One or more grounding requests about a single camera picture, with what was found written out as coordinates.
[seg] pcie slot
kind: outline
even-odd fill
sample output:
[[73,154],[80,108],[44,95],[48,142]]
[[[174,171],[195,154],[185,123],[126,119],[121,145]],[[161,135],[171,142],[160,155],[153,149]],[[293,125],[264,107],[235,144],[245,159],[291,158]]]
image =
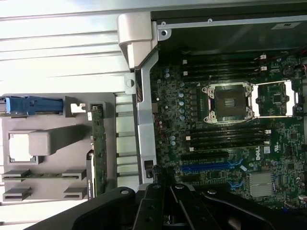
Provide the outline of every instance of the pcie slot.
[[181,181],[183,183],[191,183],[191,182],[197,182],[201,179],[200,174],[188,174],[181,176]]
[[229,161],[222,163],[206,163],[206,164],[193,164],[193,165],[182,165],[182,172],[199,172],[199,171],[207,171],[207,170],[223,170],[223,169],[233,169],[235,166],[240,165],[243,159],[235,163],[231,163]]
[[195,188],[196,192],[207,192],[208,189],[229,191],[231,188],[229,183],[194,185],[193,187]]
[[182,161],[193,161],[193,160],[212,159],[212,158],[228,158],[228,157],[229,153],[225,151],[202,152],[202,153],[193,153],[193,154],[186,154],[180,156]]

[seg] cpu socket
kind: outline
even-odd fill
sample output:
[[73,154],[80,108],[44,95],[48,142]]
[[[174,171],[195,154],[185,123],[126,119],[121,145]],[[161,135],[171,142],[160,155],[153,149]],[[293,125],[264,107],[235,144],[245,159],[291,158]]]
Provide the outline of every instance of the cpu socket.
[[251,92],[248,82],[211,84],[202,88],[208,95],[208,115],[203,119],[210,124],[243,122],[253,118]]

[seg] metal frame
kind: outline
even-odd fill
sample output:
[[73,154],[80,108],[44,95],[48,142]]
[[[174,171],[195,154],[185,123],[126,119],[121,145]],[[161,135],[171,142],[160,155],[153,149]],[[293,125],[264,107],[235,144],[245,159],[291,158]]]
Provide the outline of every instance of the metal frame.
[[277,17],[277,18],[257,18],[257,19],[244,19],[244,20],[228,20],[228,21],[213,21],[208,19],[207,22],[199,23],[177,23],[166,24],[161,23],[157,26],[158,29],[158,41],[165,41],[171,37],[172,29],[183,28],[198,28],[198,27],[211,27],[211,26],[229,26],[229,25],[243,25],[243,24],[264,24],[264,23],[290,23],[290,22],[303,22],[307,20],[306,15],[301,16],[289,16],[289,17]]
[[152,183],[152,178],[146,177],[145,161],[153,161],[157,164],[154,138],[154,120],[152,109],[152,96],[150,87],[150,70],[158,61],[156,51],[141,68],[143,101],[137,103],[138,118],[138,141],[140,146],[140,160],[142,171],[142,182]]

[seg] capacitor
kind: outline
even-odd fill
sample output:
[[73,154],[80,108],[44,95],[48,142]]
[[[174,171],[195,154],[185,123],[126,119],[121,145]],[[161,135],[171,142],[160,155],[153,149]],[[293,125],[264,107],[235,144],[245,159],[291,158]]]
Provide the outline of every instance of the capacitor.
[[271,164],[272,164],[273,166],[277,166],[277,165],[278,165],[278,161],[271,160]]

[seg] green circuit board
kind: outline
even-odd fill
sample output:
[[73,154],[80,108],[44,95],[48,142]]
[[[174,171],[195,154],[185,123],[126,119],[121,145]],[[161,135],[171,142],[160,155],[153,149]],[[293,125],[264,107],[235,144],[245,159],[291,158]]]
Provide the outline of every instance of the green circuit board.
[[[158,164],[173,167],[177,182],[199,191],[216,187],[272,208],[305,207],[298,198],[307,195],[304,73],[289,68],[300,64],[298,57],[272,58],[281,54],[182,56],[158,63],[151,71]],[[249,100],[240,100],[250,90],[246,83],[257,91],[258,116],[240,107]],[[216,86],[214,100],[210,85]],[[210,124],[205,119],[212,112]]]
[[91,110],[94,145],[95,195],[105,192],[106,186],[106,136],[102,105],[95,105]]

